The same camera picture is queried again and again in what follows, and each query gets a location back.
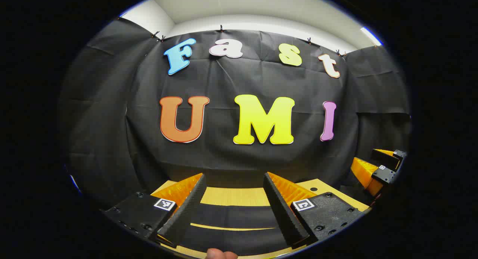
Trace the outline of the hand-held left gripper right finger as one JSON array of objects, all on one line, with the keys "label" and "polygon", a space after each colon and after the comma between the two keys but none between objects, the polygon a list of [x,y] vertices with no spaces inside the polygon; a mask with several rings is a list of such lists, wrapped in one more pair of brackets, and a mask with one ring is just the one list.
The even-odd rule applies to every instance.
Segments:
[{"label": "hand-held left gripper right finger", "polygon": [[280,231],[293,248],[323,242],[365,215],[336,193],[316,194],[271,172],[264,174],[263,188]]}]

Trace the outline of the ceiling light panel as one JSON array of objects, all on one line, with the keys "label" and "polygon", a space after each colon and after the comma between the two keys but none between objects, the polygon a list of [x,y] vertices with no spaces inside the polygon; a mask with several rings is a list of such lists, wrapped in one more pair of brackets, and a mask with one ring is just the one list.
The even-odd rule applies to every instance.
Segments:
[{"label": "ceiling light panel", "polygon": [[362,28],[360,28],[360,31],[370,40],[370,42],[375,47],[382,46],[381,40],[377,36],[375,36],[368,28],[363,26]]}]

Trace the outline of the dark grey jeans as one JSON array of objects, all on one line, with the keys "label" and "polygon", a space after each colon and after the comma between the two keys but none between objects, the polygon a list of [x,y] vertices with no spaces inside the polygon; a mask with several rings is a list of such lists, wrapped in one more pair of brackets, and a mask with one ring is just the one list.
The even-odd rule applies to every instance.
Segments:
[{"label": "dark grey jeans", "polygon": [[215,206],[200,203],[179,245],[199,252],[208,248],[239,256],[289,248],[270,206]]}]

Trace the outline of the black backdrop cloth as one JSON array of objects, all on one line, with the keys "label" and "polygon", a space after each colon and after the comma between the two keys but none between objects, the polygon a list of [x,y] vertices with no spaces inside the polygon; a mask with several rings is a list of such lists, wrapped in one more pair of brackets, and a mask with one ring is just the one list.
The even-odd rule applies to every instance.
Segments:
[{"label": "black backdrop cloth", "polygon": [[[279,97],[294,100],[292,144],[233,142],[234,99],[243,94],[265,111]],[[161,42],[123,19],[80,50],[58,110],[66,169],[103,206],[198,173],[221,188],[261,187],[265,172],[353,186],[354,157],[406,152],[411,131],[405,77],[382,47],[340,57],[298,38],[238,30]]]}]

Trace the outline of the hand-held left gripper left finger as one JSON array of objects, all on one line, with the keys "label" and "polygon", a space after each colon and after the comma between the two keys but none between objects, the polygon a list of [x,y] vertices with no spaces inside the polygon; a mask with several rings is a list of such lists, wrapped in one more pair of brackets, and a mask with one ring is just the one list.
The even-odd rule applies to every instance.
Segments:
[{"label": "hand-held left gripper left finger", "polygon": [[137,191],[103,214],[143,240],[176,248],[206,188],[206,177],[199,173],[151,194]]}]

